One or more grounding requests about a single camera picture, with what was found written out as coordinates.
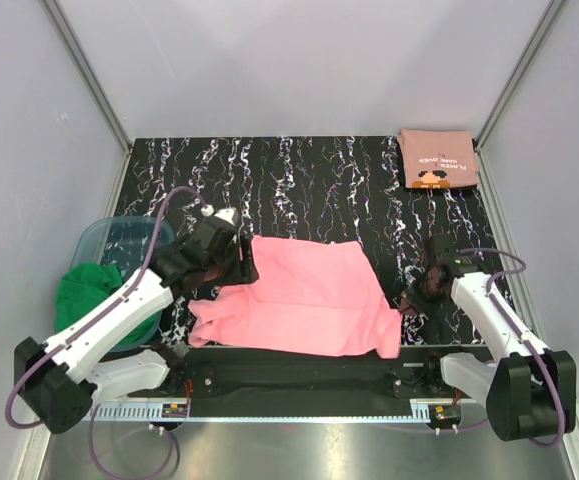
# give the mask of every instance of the pink cloth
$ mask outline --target pink cloth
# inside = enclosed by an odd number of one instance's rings
[[[400,353],[402,316],[389,308],[357,242],[321,244],[254,237],[260,279],[189,303],[189,343],[209,341],[315,355]]]

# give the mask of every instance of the cable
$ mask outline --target cable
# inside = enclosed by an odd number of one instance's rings
[[[200,195],[196,190],[194,190],[191,187],[186,187],[186,186],[176,187],[167,194],[164,201],[162,202],[162,205],[160,205],[160,209],[158,210],[158,215],[156,217],[156,224],[153,227],[153,236],[151,237],[151,243],[149,243],[149,248],[147,249],[147,255],[145,256],[145,261],[143,262],[143,264],[140,267],[140,271],[138,273],[138,276],[136,277],[136,280],[127,289],[125,296],[130,295],[131,292],[133,292],[136,289],[136,287],[138,286],[138,284],[140,283],[140,281],[144,277],[147,269],[149,268],[149,263],[151,262],[151,257],[153,256],[153,252],[156,248],[156,242],[158,240],[158,234],[160,233],[160,228],[162,226],[162,221],[164,219],[164,213],[165,213],[167,206],[169,205],[169,202],[171,201],[171,199],[181,192],[186,192],[186,193],[190,193],[190,194],[194,195],[200,201],[202,208],[206,209],[208,207],[207,202],[205,201],[204,198],[202,198],[202,195]],[[38,370],[40,370],[40,368],[45,363],[47,363],[49,360],[51,360],[53,357],[55,357],[58,353],[60,353],[62,350],[64,350],[67,345],[76,341],[80,336],[82,336],[85,332],[87,332],[89,329],[91,329],[95,324],[97,324],[105,316],[107,316],[109,313],[111,313],[121,303],[122,303],[121,298],[117,298],[116,300],[114,300],[102,312],[100,312],[98,315],[96,315],[94,318],[92,318],[87,324],[85,324],[84,327],[82,327],[80,330],[78,330],[73,335],[68,337],[67,340],[65,341],[65,344],[59,345],[56,348],[54,348],[53,350],[51,350],[50,352],[48,352],[46,355],[44,355],[42,358],[40,358],[40,360],[38,360],[36,363],[34,363],[29,368],[29,370],[27,370],[22,375],[22,377],[20,377],[20,379],[15,383],[13,389],[11,390],[11,393],[9,393],[9,396],[7,397],[7,402],[5,404],[5,419],[7,420],[7,423],[11,427],[16,428],[18,430],[24,430],[27,428],[37,427],[38,425],[40,425],[42,423],[41,420],[37,420],[35,422],[24,424],[24,423],[17,422],[13,418],[13,413],[12,413],[13,402],[15,401],[16,396],[18,395],[18,393],[20,393],[20,390],[22,390],[23,386],[27,383],[27,381]]]
[[[117,447],[121,443],[124,443],[125,440],[128,440],[129,438],[133,437],[134,435],[136,435],[140,432],[144,432],[144,431],[145,431],[144,425],[137,427],[137,428],[134,428],[133,430],[122,435],[117,440],[114,440],[113,444],[109,448],[107,448],[106,450],[103,450],[102,452],[96,452],[96,456],[98,457],[98,459],[104,457],[108,453],[112,452],[115,447]],[[91,455],[88,452],[87,452],[86,458],[79,458],[76,455],[74,455],[73,452],[71,452],[71,450],[74,449],[73,448],[73,442],[71,440],[73,438],[73,436],[66,436],[66,438],[67,438],[67,440],[65,440],[65,443],[68,444],[66,450],[67,450],[67,453],[69,454],[69,456],[71,457],[71,460],[73,460],[74,463],[85,463],[85,462],[88,462],[89,460],[91,460]]]
[[[523,333],[522,333],[522,330],[520,329],[520,327],[518,325],[516,325],[516,322],[514,322],[513,318],[511,318],[511,316],[507,313],[506,309],[504,308],[502,303],[496,298],[496,296],[491,296],[490,293],[491,293],[491,289],[493,288],[494,282],[497,279],[499,279],[500,277],[503,277],[505,275],[514,275],[514,274],[522,273],[527,269],[527,264],[525,263],[524,260],[517,257],[516,255],[512,255],[511,253],[504,252],[502,250],[498,250],[495,248],[467,248],[465,250],[460,250],[459,253],[465,254],[465,253],[477,253],[477,252],[494,253],[494,254],[498,254],[498,255],[504,255],[506,257],[512,258],[513,260],[515,260],[516,262],[518,262],[520,264],[520,267],[518,267],[518,268],[511,269],[511,270],[503,270],[501,272],[494,273],[491,277],[489,277],[489,280],[487,280],[487,296],[491,299],[491,302],[494,304],[494,306],[496,307],[498,312],[504,317],[504,319],[507,321],[507,323],[509,324],[511,329],[514,331],[514,333],[518,336],[518,338],[522,339]],[[541,442],[539,440],[536,440],[535,438],[531,438],[529,440],[533,444],[535,444],[539,447],[545,447],[545,448],[555,447],[556,445],[560,444],[560,442],[562,441],[562,438],[565,434],[566,419],[565,419],[564,409],[562,408],[562,402],[560,401],[560,395],[558,394],[558,389],[556,388],[556,385],[553,381],[553,378],[551,378],[551,375],[549,374],[549,370],[547,369],[547,365],[545,364],[544,360],[540,357],[540,354],[538,353],[536,348],[533,346],[533,344],[528,339],[522,340],[522,343],[524,344],[525,347],[527,347],[527,350],[529,350],[529,352],[531,353],[531,356],[536,361],[536,364],[538,365],[538,368],[540,369],[540,372],[542,373],[542,376],[545,379],[545,382],[547,384],[547,388],[549,389],[549,393],[551,394],[551,399],[553,400],[553,404],[556,408],[556,414],[558,415],[558,429],[556,431],[556,436],[550,442],[544,443],[544,442]]]
[[[187,394],[187,410],[189,410],[189,405],[191,403],[191,394],[193,393],[193,382],[191,381],[190,378],[187,378],[185,379],[184,385],[185,385],[185,393]]]
[[[418,385],[420,383],[420,380],[422,380],[423,378],[425,378],[425,373],[421,373],[418,378],[414,378],[413,380],[411,380],[410,378],[402,378],[400,375],[398,375],[396,372],[391,372],[391,375],[396,379],[396,380],[400,380],[404,385],[408,386],[408,387],[414,387],[416,385]]]
[[[100,463],[100,459],[98,458],[98,456],[96,455],[96,451],[93,445],[93,424],[94,424],[94,418],[96,416],[96,413],[98,413],[98,408],[100,408],[100,405],[96,405],[96,407],[93,409],[93,412],[91,413],[91,420],[89,421],[89,430],[87,433],[87,439],[89,441],[89,454],[91,455],[91,460],[93,460],[94,465],[96,466],[96,468],[100,471],[100,473],[106,475],[109,478],[112,478],[114,480],[129,480],[125,477],[120,477],[118,475],[115,475],[113,473],[111,473],[109,470],[107,470],[104,465],[102,465],[102,463]],[[154,480],[158,475],[160,475],[162,472],[165,471],[165,469],[167,468],[167,465],[169,465],[169,462],[171,461],[171,456],[173,455],[173,449],[176,443],[175,437],[173,436],[173,434],[166,430],[163,427],[160,427],[159,429],[160,431],[160,435],[162,435],[163,433],[166,433],[168,438],[169,438],[169,451],[167,452],[167,457],[165,458],[165,461],[162,462],[162,465],[155,471],[153,472],[151,475],[147,475],[146,477],[140,477],[140,478],[136,478],[136,479],[132,479],[132,480]]]
[[[177,194],[181,193],[181,192],[187,192],[190,193],[192,195],[194,195],[199,201],[200,204],[202,206],[203,209],[203,213],[205,211],[208,211],[208,205],[207,202],[205,201],[204,198],[202,198],[202,195],[200,195],[196,190],[194,190],[193,188],[190,187],[186,187],[186,186],[182,186],[182,187],[177,187],[174,188],[171,192],[169,192],[167,194],[167,196],[165,197],[164,201],[162,202],[162,205],[160,205],[160,208],[158,209],[158,215],[156,217],[156,223],[153,227],[153,235],[151,237],[151,242],[149,243],[149,248],[147,249],[147,254],[145,256],[145,260],[143,262],[143,264],[140,267],[140,270],[138,272],[138,275],[136,277],[136,279],[134,280],[134,282],[129,286],[129,288],[127,289],[127,292],[125,294],[125,296],[130,295],[135,289],[136,287],[140,284],[140,281],[142,280],[142,278],[144,277],[147,269],[149,268],[149,264],[151,263],[151,258],[153,257],[153,252],[156,248],[156,242],[158,240],[158,234],[160,233],[160,228],[162,226],[162,221],[164,219],[164,213],[167,210],[167,207],[169,205],[169,202],[171,202],[171,199],[173,197],[175,197]],[[63,345],[59,345],[56,348],[54,348],[53,350],[51,350],[50,352],[48,352],[46,355],[44,355],[42,358],[40,358],[40,360],[38,360],[36,363],[34,363],[29,370],[27,370],[21,377],[20,379],[15,383],[13,389],[11,390],[11,393],[9,393],[9,396],[7,397],[7,402],[5,404],[5,419],[7,420],[7,423],[12,426],[13,428],[16,429],[27,429],[27,428],[33,428],[36,427],[38,425],[40,425],[42,423],[41,420],[37,420],[35,422],[31,422],[31,423],[27,423],[27,424],[23,424],[23,423],[19,423],[17,422],[14,418],[13,418],[13,402],[16,399],[16,396],[18,395],[18,393],[20,392],[20,390],[22,389],[22,387],[27,383],[27,381],[43,366],[45,365],[49,360],[51,360],[54,356],[56,356],[58,353],[60,353],[62,350],[64,350],[66,348],[67,345],[73,343],[74,341],[76,341],[79,337],[81,337],[85,332],[87,332],[88,330],[90,330],[94,325],[96,325],[100,320],[102,320],[103,318],[105,318],[105,316],[107,316],[109,313],[111,313],[118,305],[120,305],[120,303],[122,303],[122,299],[118,298],[116,300],[114,300],[110,305],[108,305],[103,311],[101,311],[99,314],[97,314],[94,318],[92,318],[89,322],[87,322],[81,329],[79,329],[77,332],[75,332],[73,335],[71,335],[70,337],[67,338],[67,340],[65,341],[65,343]],[[96,406],[92,412],[91,415],[91,422],[89,423],[89,453],[91,454],[91,458],[94,462],[94,464],[96,465],[96,468],[98,468],[98,470],[100,470],[101,473],[103,473],[104,475],[106,475],[109,478],[113,478],[116,480],[126,480],[123,477],[119,477],[116,476],[114,474],[112,474],[111,472],[107,471],[104,466],[100,463],[98,457],[96,456],[96,452],[93,446],[93,424],[94,424],[94,417],[98,411],[99,405]],[[162,466],[160,468],[158,468],[156,470],[156,472],[154,472],[153,474],[147,476],[147,477],[143,477],[143,479],[139,479],[139,480],[150,480],[155,478],[156,476],[160,475],[160,473],[162,473],[165,468],[167,468],[167,465],[169,464],[169,461],[171,460],[171,455],[173,454],[173,449],[174,449],[174,445],[176,443],[175,438],[173,436],[173,434],[171,434],[169,431],[166,431],[169,439],[171,440],[170,445],[169,445],[169,453],[167,454],[167,458],[165,459],[164,463],[162,464]]]
[[[451,402],[451,406],[452,406],[452,407],[453,407],[453,406],[457,407],[457,408],[458,408],[458,411],[459,411],[460,413],[462,413],[462,405],[461,405],[461,402],[460,402],[460,390],[458,390],[457,388],[456,388],[456,396],[455,396],[455,398],[453,399],[453,402]]]

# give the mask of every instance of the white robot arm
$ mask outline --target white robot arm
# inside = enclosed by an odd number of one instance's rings
[[[563,424],[564,432],[571,432],[575,362],[533,334],[502,297],[487,267],[469,253],[456,250],[453,236],[428,239],[424,274],[402,294],[400,310],[405,314],[433,316],[442,301],[451,299],[491,351],[493,362],[487,365],[470,353],[444,355],[438,377],[482,405],[502,440],[555,434]]]
[[[73,427],[92,405],[143,389],[164,393],[180,389],[182,361],[166,347],[100,361],[140,323],[192,289],[205,283],[252,283],[258,278],[251,245],[247,238],[238,237],[236,221],[237,212],[232,208],[205,218],[190,235],[156,250],[133,291],[139,271],[67,330],[43,344],[27,338],[16,347],[15,380],[29,377],[19,394],[52,433]],[[117,306],[89,325],[113,304]],[[81,335],[73,339],[78,332]],[[60,346],[64,348],[45,365],[27,373]]]

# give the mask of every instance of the black marble-patterned table surface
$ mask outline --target black marble-patterned table surface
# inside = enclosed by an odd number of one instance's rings
[[[174,187],[196,188],[216,209],[233,206],[241,231],[317,242],[357,240],[392,306],[420,273],[422,241],[455,232],[463,248],[493,247],[480,193],[407,190],[395,136],[138,139],[116,215],[154,215]],[[166,220],[188,231],[197,201],[178,197]],[[488,259],[496,269],[497,259]],[[509,299],[506,285],[501,285]],[[195,320],[181,299],[163,313],[165,342],[185,341]],[[402,343],[427,343],[422,316],[403,319]],[[440,343],[479,343],[468,318],[447,305]]]

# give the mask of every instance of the folded brown t-shirt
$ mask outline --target folded brown t-shirt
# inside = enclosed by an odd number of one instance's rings
[[[398,135],[407,188],[460,188],[478,184],[471,134],[402,130]]]

